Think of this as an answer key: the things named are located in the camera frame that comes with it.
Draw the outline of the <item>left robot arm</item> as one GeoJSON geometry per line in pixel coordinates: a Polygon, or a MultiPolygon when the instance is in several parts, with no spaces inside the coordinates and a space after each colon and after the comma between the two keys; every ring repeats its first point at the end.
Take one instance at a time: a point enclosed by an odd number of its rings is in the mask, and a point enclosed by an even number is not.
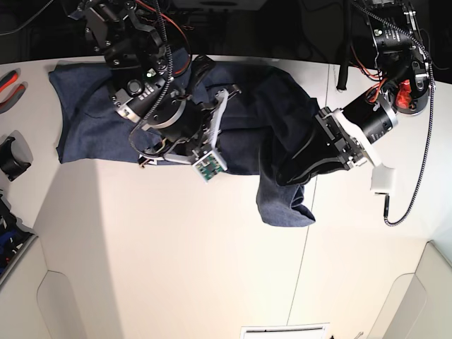
{"type": "Polygon", "coordinates": [[[345,61],[356,55],[353,11],[363,14],[376,51],[374,73],[361,62],[357,66],[374,84],[343,108],[324,107],[314,115],[298,151],[278,170],[276,179],[281,186],[305,185],[317,175],[348,171],[369,162],[373,167],[371,191],[388,194],[393,190],[396,170],[383,164],[373,144],[397,126],[399,114],[416,115],[427,106],[434,88],[431,59],[411,4],[345,1],[345,61]]]}

